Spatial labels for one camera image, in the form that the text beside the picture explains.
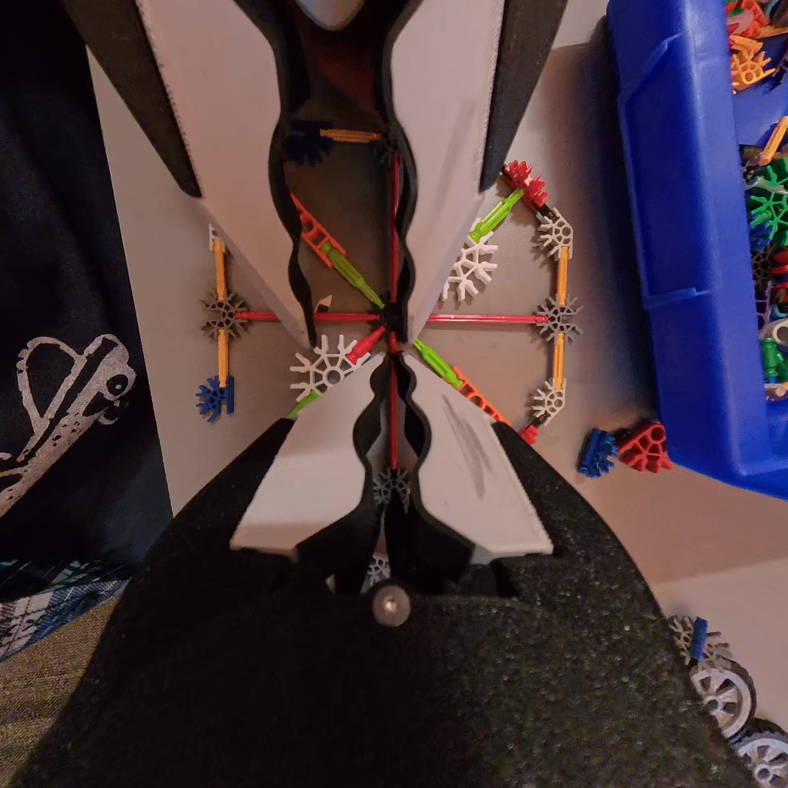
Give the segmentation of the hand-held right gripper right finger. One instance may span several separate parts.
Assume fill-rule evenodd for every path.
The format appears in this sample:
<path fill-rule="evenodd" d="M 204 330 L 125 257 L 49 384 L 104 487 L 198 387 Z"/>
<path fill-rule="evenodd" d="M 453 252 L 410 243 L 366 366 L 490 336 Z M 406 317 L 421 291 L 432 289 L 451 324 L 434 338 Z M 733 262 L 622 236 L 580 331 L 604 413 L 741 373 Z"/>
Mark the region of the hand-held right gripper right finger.
<path fill-rule="evenodd" d="M 406 404 L 424 430 L 411 477 L 408 547 L 425 564 L 551 555 L 553 543 L 495 428 L 504 427 L 411 355 Z"/>

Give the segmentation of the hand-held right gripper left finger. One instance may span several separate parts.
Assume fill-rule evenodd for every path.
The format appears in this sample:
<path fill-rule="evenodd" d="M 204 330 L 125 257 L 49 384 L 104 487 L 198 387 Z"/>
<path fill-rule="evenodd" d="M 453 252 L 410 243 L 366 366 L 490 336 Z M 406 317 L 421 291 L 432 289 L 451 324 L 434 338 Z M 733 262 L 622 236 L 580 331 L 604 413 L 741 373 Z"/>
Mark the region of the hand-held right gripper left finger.
<path fill-rule="evenodd" d="M 230 540 L 231 549 L 366 562 L 380 522 L 367 454 L 380 432 L 386 355 L 301 410 Z"/>

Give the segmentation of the blue plastic bin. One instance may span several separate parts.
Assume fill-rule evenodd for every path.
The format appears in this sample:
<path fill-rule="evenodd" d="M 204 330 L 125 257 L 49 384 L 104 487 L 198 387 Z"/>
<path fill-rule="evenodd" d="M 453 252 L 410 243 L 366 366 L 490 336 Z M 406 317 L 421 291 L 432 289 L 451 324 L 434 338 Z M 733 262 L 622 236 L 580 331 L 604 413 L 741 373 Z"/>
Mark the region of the blue plastic bin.
<path fill-rule="evenodd" d="M 679 465 L 786 499 L 786 402 L 763 389 L 739 147 L 786 83 L 734 95 L 723 2 L 609 2 L 658 410 Z"/>

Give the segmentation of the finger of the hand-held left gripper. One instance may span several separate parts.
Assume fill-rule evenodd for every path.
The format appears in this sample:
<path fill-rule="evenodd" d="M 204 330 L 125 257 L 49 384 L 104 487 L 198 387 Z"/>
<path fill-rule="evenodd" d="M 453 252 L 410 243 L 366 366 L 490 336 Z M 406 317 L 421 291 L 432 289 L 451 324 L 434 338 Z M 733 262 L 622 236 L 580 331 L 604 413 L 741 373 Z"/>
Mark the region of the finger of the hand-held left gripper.
<path fill-rule="evenodd" d="M 290 336 L 309 347 L 314 322 L 299 265 L 300 221 L 287 187 L 276 183 L 272 152 L 281 120 L 274 49 L 237 2 L 137 6 L 205 210 L 257 273 Z"/>
<path fill-rule="evenodd" d="M 502 1 L 406 2 L 385 38 L 385 107 L 408 183 L 399 239 L 410 274 L 409 342 L 436 305 L 485 196 L 503 19 Z"/>

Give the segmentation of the grey toy connector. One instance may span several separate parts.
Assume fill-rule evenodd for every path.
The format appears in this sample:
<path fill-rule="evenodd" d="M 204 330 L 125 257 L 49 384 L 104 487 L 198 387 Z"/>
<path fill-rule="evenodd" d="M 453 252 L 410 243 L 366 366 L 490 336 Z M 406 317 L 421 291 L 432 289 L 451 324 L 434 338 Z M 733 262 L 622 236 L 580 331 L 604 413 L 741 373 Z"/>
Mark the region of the grey toy connector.
<path fill-rule="evenodd" d="M 394 497 L 399 497 L 403 511 L 410 507 L 410 475 L 406 469 L 387 469 L 373 479 L 373 501 L 381 509 L 389 506 Z"/>

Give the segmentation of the colourful toy wheel model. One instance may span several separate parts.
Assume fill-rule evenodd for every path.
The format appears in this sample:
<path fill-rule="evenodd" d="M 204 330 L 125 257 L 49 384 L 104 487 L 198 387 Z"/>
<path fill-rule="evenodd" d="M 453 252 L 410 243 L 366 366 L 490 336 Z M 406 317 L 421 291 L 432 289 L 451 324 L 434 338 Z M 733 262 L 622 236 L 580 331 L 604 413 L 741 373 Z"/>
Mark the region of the colourful toy wheel model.
<path fill-rule="evenodd" d="M 399 158 L 385 134 L 378 131 L 339 128 L 329 121 L 294 121 L 287 135 L 286 157 L 294 162 L 311 165 L 320 163 L 336 144 L 373 146 L 390 154 L 391 190 L 393 193 L 392 224 L 395 224 L 397 203 L 400 197 Z M 538 221 L 537 247 L 557 264 L 556 293 L 537 307 L 534 314 L 430 314 L 428 323 L 456 323 L 458 325 L 532 325 L 540 330 L 546 343 L 552 345 L 551 369 L 546 382 L 534 394 L 533 414 L 520 430 L 520 436 L 532 444 L 538 429 L 547 425 L 563 409 L 566 401 L 566 378 L 564 360 L 566 343 L 580 333 L 575 324 L 577 308 L 567 293 L 568 265 L 573 251 L 573 229 L 557 209 L 547 203 L 545 183 L 534 174 L 532 165 L 513 160 L 504 163 L 500 176 L 510 192 L 483 218 L 471 227 L 458 259 L 444 284 L 440 301 L 445 302 L 453 293 L 458 302 L 478 294 L 477 283 L 488 284 L 490 272 L 496 267 L 491 257 L 497 247 L 491 244 L 495 230 L 509 217 L 518 203 L 522 203 Z M 354 290 L 369 302 L 366 313 L 330 312 L 314 314 L 318 323 L 368 324 L 373 331 L 363 340 L 349 345 L 339 343 L 337 352 L 329 356 L 327 350 L 315 349 L 318 356 L 311 364 L 301 360 L 296 372 L 308 375 L 309 381 L 302 386 L 297 404 L 291 416 L 313 402 L 334 381 L 356 368 L 384 339 L 390 349 L 397 350 L 402 343 L 396 338 L 395 315 L 392 311 L 396 301 L 398 273 L 391 272 L 389 301 L 384 301 L 365 280 L 346 256 L 346 251 L 320 224 L 304 205 L 293 195 L 302 226 L 301 241 L 322 261 L 329 270 L 339 274 Z M 229 290 L 227 278 L 228 252 L 224 242 L 212 226 L 209 227 L 209 247 L 214 257 L 215 288 L 204 302 L 211 314 L 203 330 L 215 341 L 218 349 L 218 373 L 199 387 L 196 407 L 203 419 L 214 422 L 222 415 L 234 411 L 234 382 L 229 370 L 230 341 L 240 335 L 241 326 L 247 322 L 278 322 L 272 311 L 251 311 L 242 300 Z"/>

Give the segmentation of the blue toy connector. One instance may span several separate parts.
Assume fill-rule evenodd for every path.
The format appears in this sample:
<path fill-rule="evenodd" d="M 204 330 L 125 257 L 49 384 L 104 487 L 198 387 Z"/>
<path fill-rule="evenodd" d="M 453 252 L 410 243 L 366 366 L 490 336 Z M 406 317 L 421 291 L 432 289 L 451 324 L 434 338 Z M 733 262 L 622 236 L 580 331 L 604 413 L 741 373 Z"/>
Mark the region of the blue toy connector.
<path fill-rule="evenodd" d="M 577 472 L 586 478 L 601 478 L 613 468 L 616 456 L 615 437 L 606 430 L 593 428 L 582 446 Z"/>

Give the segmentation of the pile of colourful toy pieces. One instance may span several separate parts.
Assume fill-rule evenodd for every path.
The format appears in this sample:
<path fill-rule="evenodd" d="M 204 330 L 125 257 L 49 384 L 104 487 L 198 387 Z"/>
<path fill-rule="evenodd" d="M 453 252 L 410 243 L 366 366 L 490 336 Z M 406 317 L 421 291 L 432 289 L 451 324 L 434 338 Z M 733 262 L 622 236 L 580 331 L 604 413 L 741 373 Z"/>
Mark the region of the pile of colourful toy pieces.
<path fill-rule="evenodd" d="M 786 2 L 724 2 L 756 320 L 769 403 L 787 396 Z"/>

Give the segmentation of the red toy connector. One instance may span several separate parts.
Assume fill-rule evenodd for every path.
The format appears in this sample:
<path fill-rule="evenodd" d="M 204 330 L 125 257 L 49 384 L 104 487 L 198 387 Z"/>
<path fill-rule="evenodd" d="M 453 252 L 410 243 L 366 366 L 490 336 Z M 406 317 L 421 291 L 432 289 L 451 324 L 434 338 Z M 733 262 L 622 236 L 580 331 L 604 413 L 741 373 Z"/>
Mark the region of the red toy connector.
<path fill-rule="evenodd" d="M 657 421 L 642 421 L 631 429 L 620 430 L 614 436 L 618 460 L 638 472 L 659 474 L 673 470 L 667 454 L 664 425 Z"/>

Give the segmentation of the toy frame model with wheels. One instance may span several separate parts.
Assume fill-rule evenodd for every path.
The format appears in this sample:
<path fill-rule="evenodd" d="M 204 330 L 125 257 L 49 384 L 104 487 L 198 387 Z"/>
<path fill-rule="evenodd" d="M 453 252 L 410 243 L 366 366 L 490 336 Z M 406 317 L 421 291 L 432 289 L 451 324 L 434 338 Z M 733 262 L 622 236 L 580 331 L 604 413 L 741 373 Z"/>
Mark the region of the toy frame model with wheels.
<path fill-rule="evenodd" d="M 787 733 L 756 716 L 754 680 L 718 631 L 701 617 L 667 618 L 678 654 L 720 733 L 758 786 L 787 786 Z"/>

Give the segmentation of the plaid flannel shirt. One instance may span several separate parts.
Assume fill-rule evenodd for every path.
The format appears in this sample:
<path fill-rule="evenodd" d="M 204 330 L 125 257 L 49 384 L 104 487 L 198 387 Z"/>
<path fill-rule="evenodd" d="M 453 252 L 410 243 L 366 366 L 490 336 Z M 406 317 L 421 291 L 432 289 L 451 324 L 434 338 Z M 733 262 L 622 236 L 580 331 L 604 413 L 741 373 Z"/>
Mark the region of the plaid flannel shirt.
<path fill-rule="evenodd" d="M 3 560 L 1 660 L 117 596 L 132 574 L 102 560 Z"/>

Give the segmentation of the red toy rod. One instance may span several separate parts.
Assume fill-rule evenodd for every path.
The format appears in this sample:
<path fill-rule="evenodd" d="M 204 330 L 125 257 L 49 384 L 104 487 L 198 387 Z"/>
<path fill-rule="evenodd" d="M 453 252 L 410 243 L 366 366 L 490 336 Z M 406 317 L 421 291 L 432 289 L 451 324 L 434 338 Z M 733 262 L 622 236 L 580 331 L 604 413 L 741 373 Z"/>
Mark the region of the red toy rod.
<path fill-rule="evenodd" d="M 398 468 L 398 441 L 399 441 L 399 416 L 398 416 L 399 390 L 397 379 L 397 353 L 389 353 L 389 397 L 388 397 L 388 465 L 389 470 Z"/>

